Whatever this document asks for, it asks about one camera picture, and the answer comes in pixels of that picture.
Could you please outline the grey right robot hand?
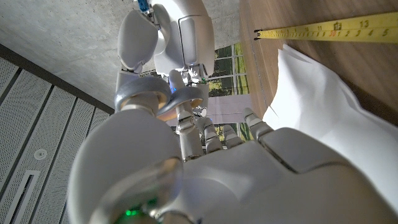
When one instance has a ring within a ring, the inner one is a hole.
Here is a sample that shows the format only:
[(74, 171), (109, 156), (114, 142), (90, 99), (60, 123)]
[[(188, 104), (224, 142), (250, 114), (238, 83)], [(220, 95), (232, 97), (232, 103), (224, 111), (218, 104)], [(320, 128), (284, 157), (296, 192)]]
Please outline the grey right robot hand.
[(204, 84), (214, 73), (214, 50), (213, 24), (202, 1), (139, 1), (119, 29), (115, 110), (132, 96), (127, 86), (149, 60), (161, 76), (176, 70), (185, 84)]

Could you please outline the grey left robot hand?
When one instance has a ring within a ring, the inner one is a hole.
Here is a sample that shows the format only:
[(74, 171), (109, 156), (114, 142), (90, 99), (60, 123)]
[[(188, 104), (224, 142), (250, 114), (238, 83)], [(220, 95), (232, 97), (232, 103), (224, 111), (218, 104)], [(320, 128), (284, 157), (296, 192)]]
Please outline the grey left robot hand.
[(155, 113), (178, 94), (137, 76), (132, 96), (88, 135), (68, 186), (71, 223), (396, 223), (368, 179), (334, 150), (290, 128), (182, 157)]

